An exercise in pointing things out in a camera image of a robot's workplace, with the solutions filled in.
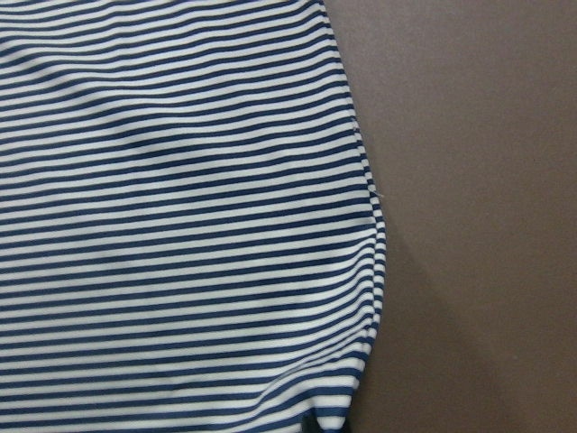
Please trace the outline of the navy white striped polo shirt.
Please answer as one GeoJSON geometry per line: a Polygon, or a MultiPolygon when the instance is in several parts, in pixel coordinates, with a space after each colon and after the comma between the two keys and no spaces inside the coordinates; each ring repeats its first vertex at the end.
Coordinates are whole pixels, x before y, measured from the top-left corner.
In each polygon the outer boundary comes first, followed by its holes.
{"type": "Polygon", "coordinates": [[[323,2],[2,2],[2,431],[345,432],[385,251],[323,2]]]}

